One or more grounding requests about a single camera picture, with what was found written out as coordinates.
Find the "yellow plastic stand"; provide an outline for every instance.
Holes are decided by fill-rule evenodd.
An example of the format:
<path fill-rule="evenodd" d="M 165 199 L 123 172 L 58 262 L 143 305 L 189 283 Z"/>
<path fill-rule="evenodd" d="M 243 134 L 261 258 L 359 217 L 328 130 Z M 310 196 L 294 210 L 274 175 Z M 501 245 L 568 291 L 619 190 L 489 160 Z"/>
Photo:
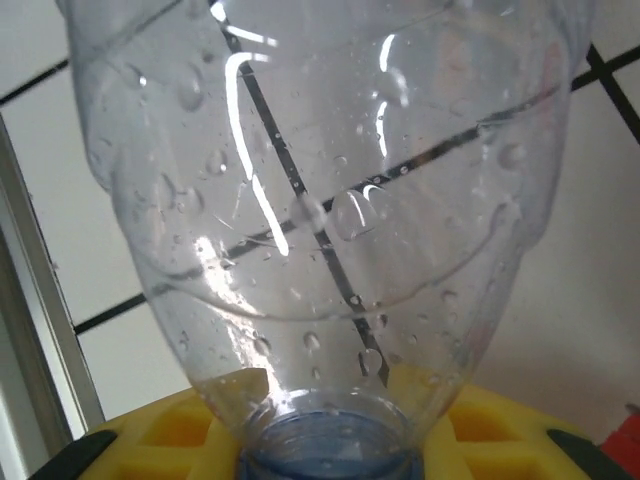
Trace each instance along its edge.
<path fill-rule="evenodd" d="M 467 386 L 425 444 L 429 480 L 589 480 L 547 436 L 573 426 Z M 118 438 L 82 480 L 233 480 L 240 447 L 193 390 L 101 425 Z"/>

